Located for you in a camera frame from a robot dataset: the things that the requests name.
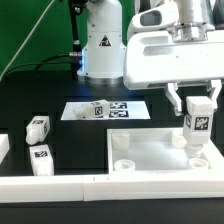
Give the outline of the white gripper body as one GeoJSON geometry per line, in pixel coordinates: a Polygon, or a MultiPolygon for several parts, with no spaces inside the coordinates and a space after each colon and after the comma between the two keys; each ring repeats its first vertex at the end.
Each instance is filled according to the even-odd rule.
{"type": "Polygon", "coordinates": [[[224,30],[209,32],[206,41],[176,43],[167,31],[135,34],[126,48],[123,77],[128,89],[224,79],[224,30]]]}

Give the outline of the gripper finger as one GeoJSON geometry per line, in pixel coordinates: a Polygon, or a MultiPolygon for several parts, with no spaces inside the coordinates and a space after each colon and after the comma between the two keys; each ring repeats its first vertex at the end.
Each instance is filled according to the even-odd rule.
{"type": "Polygon", "coordinates": [[[177,83],[168,83],[165,86],[165,95],[168,98],[168,100],[172,103],[175,115],[181,116],[182,115],[182,100],[179,97],[177,90],[178,90],[177,83]]]}
{"type": "Polygon", "coordinates": [[[218,109],[217,98],[222,89],[222,81],[220,79],[209,80],[207,82],[206,88],[207,88],[207,92],[209,93],[209,98],[211,99],[213,103],[213,108],[217,110],[218,109]]]}

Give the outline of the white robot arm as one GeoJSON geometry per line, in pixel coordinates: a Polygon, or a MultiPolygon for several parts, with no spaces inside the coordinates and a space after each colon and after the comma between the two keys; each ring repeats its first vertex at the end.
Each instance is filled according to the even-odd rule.
{"type": "Polygon", "coordinates": [[[122,81],[129,89],[163,88],[176,115],[180,87],[205,85],[216,100],[224,82],[224,30],[213,25],[210,0],[135,0],[122,42],[119,0],[87,0],[88,40],[78,78],[94,84],[122,81]]]}

